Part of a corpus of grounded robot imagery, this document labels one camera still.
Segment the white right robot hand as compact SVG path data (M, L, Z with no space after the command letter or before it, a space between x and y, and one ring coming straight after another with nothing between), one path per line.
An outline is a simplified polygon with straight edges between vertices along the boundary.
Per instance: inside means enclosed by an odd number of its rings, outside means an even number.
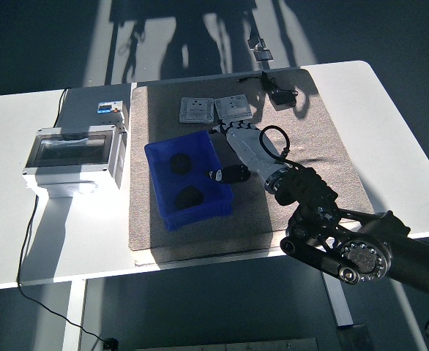
M253 123L235 121L218 124L209 131L224 135L239 160L250 172L260 176L264 183L275 172L286 167L276 163L276 160L264 150L259 139L261 130Z

